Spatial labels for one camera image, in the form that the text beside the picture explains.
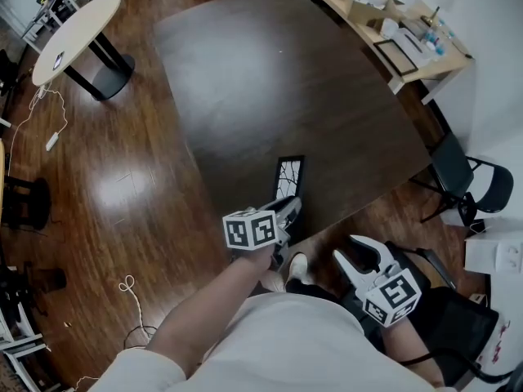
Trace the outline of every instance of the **desk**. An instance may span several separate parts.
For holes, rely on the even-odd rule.
[[[441,78],[441,82],[422,100],[423,104],[426,105],[429,101],[434,99],[436,95],[454,78],[458,76],[466,67],[468,67],[472,60],[469,60],[462,52],[468,53],[467,48],[459,41],[456,45],[459,46],[462,52],[456,48],[447,38],[442,37],[444,40],[446,53],[438,61],[433,61],[425,67],[420,68],[418,71],[405,76],[400,76],[389,64],[389,62],[383,57],[374,46],[375,42],[381,42],[385,39],[380,36],[379,32],[373,28],[370,28],[364,24],[355,24],[348,20],[349,11],[347,10],[344,0],[323,0],[333,10],[335,10],[353,29],[354,31],[364,40],[369,48],[376,54],[380,61],[387,67],[389,72],[392,74],[392,80],[389,82],[389,88],[394,94],[407,83],[416,80],[423,80],[426,78]],[[408,19],[418,19],[421,15],[430,16],[433,13],[424,2],[417,0],[405,13],[405,17]]]
[[[33,84],[44,86],[65,72],[96,100],[110,99],[122,90],[134,71],[134,59],[121,56],[101,32],[118,10],[120,1],[92,0],[67,19],[43,48],[34,66]],[[70,66],[87,47],[105,64],[92,84]],[[62,61],[53,69],[61,52],[64,52]]]
[[[307,0],[208,2],[155,42],[220,216],[271,200],[278,157],[306,156],[305,237],[430,162],[355,39]]]

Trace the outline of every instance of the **sneaker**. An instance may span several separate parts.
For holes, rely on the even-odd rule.
[[[280,273],[267,270],[260,278],[261,285],[271,292],[285,292],[284,278]]]
[[[299,252],[293,257],[293,261],[291,261],[291,265],[288,269],[287,283],[289,280],[297,278],[303,284],[314,284],[314,279],[307,273],[308,269],[309,261],[307,260],[307,256],[302,252]]]

